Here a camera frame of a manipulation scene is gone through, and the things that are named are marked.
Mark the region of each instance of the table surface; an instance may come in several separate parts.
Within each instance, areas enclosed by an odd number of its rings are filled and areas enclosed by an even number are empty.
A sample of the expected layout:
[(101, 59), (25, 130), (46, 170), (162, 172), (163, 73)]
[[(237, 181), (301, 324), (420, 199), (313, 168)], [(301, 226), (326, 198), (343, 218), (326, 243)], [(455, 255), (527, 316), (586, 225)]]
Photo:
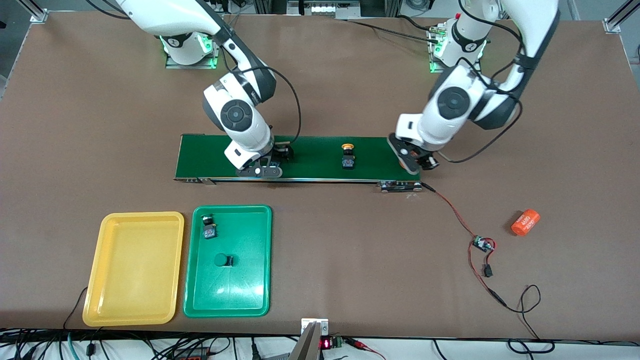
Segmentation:
[[(420, 35), (401, 19), (370, 21)], [(400, 113), (421, 111), (436, 79), (423, 43), (357, 24), (242, 15), (236, 28), (296, 87), (303, 135), (387, 136)], [(487, 74), (516, 49), (499, 29), (490, 37)], [(190, 224), (202, 204), (268, 204), (269, 313), (187, 319), (182, 283), (177, 315), (153, 329), (295, 334), (300, 318), (323, 317), (359, 336), (530, 337), (474, 278), (469, 235), (433, 193), (174, 181), (180, 134), (219, 133), (201, 91), (224, 72), (165, 70), (156, 39), (99, 13), (52, 13), (32, 27), (0, 102), (3, 326), (61, 327), (109, 213), (173, 210)], [(638, 340), (640, 96), (619, 36), (561, 22), (522, 100), (522, 119), (482, 155), (422, 178), (497, 240), (487, 283), (509, 305), (527, 284), (540, 287), (527, 319), (541, 337)], [(259, 110), (276, 134), (295, 132), (283, 81)], [(460, 158), (494, 134), (467, 124), (446, 153)], [(542, 219), (513, 236), (508, 225), (526, 208)], [(84, 327), (80, 314), (70, 327)]]

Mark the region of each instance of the orange cylinder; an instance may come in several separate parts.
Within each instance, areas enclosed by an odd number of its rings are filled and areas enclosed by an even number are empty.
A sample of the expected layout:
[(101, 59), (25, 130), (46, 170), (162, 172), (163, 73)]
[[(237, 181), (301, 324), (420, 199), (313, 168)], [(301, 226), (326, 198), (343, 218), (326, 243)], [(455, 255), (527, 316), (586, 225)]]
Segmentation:
[(539, 220), (540, 214), (533, 209), (526, 209), (518, 220), (511, 225), (511, 230), (517, 235), (525, 236)]

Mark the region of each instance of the green tray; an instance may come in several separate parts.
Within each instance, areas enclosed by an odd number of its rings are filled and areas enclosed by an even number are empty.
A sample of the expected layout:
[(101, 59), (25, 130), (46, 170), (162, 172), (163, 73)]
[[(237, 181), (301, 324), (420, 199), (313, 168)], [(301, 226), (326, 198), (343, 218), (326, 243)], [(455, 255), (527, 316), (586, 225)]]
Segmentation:
[[(202, 215), (213, 214), (217, 237), (202, 235)], [(216, 266), (217, 254), (233, 257)], [(264, 316), (269, 311), (271, 208), (204, 205), (193, 212), (184, 314), (190, 318)]]
[[(275, 141), (290, 140), (276, 136)], [(184, 134), (180, 141), (175, 180), (185, 182), (268, 181), (377, 183), (378, 181), (420, 181), (407, 173), (387, 143), (387, 138), (357, 136), (301, 136), (291, 146), (294, 158), (283, 162), (282, 177), (238, 177), (224, 154), (231, 139), (226, 135)], [(342, 168), (342, 144), (355, 146), (355, 168)]]

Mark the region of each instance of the white robotic arm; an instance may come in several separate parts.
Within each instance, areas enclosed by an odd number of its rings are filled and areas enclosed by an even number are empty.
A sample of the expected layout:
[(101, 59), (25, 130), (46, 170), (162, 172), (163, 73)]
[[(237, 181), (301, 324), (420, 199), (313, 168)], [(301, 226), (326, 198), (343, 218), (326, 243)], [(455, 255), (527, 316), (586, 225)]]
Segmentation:
[(189, 50), (197, 33), (209, 35), (233, 56), (237, 71), (224, 75), (204, 90), (202, 106), (211, 121), (232, 139), (225, 151), (238, 169), (269, 153), (273, 134), (256, 105), (273, 96), (276, 79), (236, 32), (202, 0), (118, 0), (118, 4), (142, 30), (159, 35), (163, 43), (184, 61), (202, 58), (202, 50)]
[(483, 76), (484, 82), (481, 81), (466, 63), (445, 70), (431, 90), (423, 112), (400, 115), (396, 132), (389, 135), (391, 148), (409, 173), (417, 174), (420, 167), (435, 168), (438, 163), (432, 153), (444, 147), (466, 120), (483, 129), (497, 129), (511, 120), (515, 99), (520, 98), (545, 52), (556, 30), (559, 12), (557, 0), (502, 0), (502, 4), (520, 29), (524, 45), (516, 54), (505, 82), (493, 84), (510, 95), (485, 86), (490, 79)]

